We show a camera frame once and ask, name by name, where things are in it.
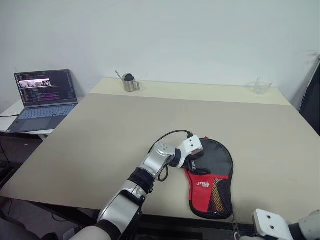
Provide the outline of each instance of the red and black paddle cover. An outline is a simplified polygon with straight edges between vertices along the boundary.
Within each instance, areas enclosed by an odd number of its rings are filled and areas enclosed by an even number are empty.
[[[200,141],[203,152],[200,156],[189,156],[187,166],[184,166],[190,184],[190,208],[202,218],[227,219],[233,210],[233,160],[221,143],[208,138],[201,138]]]

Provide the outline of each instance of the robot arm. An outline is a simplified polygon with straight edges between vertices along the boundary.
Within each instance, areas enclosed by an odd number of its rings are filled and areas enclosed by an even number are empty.
[[[202,150],[196,135],[185,140],[178,148],[162,141],[156,142],[141,165],[101,210],[97,224],[84,228],[72,240],[117,240],[142,215],[142,205],[147,194],[153,191],[154,182],[164,167],[170,165],[181,168],[187,156]]]

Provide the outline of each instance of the open laptop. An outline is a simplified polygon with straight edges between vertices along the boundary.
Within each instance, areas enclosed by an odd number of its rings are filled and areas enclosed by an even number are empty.
[[[14,74],[24,110],[6,134],[55,129],[77,105],[70,70]]]

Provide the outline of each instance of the laptop screen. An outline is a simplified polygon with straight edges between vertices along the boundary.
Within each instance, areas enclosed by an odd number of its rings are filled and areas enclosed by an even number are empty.
[[[70,70],[14,74],[25,107],[77,103]]]

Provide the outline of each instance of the glass cup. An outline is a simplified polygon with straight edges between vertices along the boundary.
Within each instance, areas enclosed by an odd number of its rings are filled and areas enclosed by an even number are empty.
[[[258,95],[263,95],[268,91],[271,85],[272,85],[272,81],[266,81],[266,80],[262,81],[261,78],[258,78],[255,82],[253,92]]]

